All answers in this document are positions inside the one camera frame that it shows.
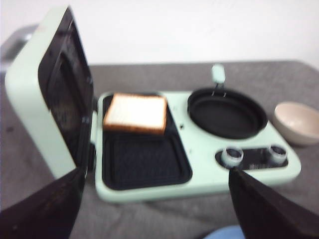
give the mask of white bowl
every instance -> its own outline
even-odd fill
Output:
[[[319,111],[304,104],[278,104],[273,125],[292,144],[311,145],[319,142]]]

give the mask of gray tablecloth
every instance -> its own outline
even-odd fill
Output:
[[[205,64],[91,66],[98,97],[106,91],[195,90],[212,86]],[[319,110],[319,72],[290,62],[225,63],[226,87],[256,99],[271,116],[275,105],[297,101]],[[49,169],[12,111],[1,83],[1,207],[7,208],[53,181]],[[294,147],[302,170],[275,189],[319,214],[319,147]],[[229,193],[154,202],[110,204],[86,180],[72,239],[193,239],[237,224]]]

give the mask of frying pan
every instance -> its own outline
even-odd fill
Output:
[[[199,89],[188,98],[188,114],[195,124],[216,136],[244,139],[258,134],[267,124],[262,107],[250,97],[224,89],[224,67],[212,67],[215,88]]]

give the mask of open lid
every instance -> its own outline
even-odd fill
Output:
[[[53,175],[86,170],[93,81],[70,8],[47,14],[8,70],[5,86]]]

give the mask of sandwich maker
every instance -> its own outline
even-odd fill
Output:
[[[164,135],[103,131],[113,92],[95,99],[93,79],[67,6],[48,13],[8,70],[5,87],[54,177],[75,169],[84,174],[93,171],[97,193],[105,201],[228,191],[229,169],[234,166],[267,185],[291,181],[301,170],[295,152],[258,106],[253,106],[261,115],[251,121],[254,133],[239,130],[239,136],[233,136],[232,126],[240,124],[232,112],[243,105],[225,116],[219,112],[229,103],[222,100],[225,105],[220,110],[206,115],[203,109],[214,106],[210,97],[216,97],[207,91],[194,92],[204,94],[196,100],[192,92],[139,93],[167,98]],[[226,94],[223,91],[215,90],[216,95]],[[227,94],[237,97],[231,91]],[[250,120],[250,111],[245,111],[243,119]],[[211,120],[201,121],[205,117]],[[221,130],[210,127],[210,122],[226,121],[228,130],[214,134]]]

